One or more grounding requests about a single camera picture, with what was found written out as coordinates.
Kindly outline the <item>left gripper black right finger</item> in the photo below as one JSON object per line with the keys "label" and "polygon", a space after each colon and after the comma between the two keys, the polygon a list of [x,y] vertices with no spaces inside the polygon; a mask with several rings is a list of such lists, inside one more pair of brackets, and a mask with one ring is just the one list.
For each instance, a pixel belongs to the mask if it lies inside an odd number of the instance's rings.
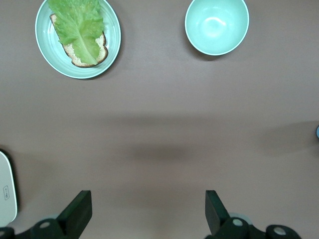
{"label": "left gripper black right finger", "polygon": [[283,225],[269,225],[263,232],[241,214],[229,213],[214,190],[205,192],[205,217],[208,239],[299,239],[299,234]]}

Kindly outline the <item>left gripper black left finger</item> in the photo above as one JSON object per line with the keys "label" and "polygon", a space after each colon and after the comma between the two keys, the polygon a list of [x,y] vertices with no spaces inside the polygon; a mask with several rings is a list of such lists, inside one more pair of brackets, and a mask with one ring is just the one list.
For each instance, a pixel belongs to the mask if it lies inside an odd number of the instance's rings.
{"label": "left gripper black left finger", "polygon": [[13,228],[0,229],[2,239],[78,239],[92,218],[91,191],[81,191],[55,219],[44,219],[16,234]]}

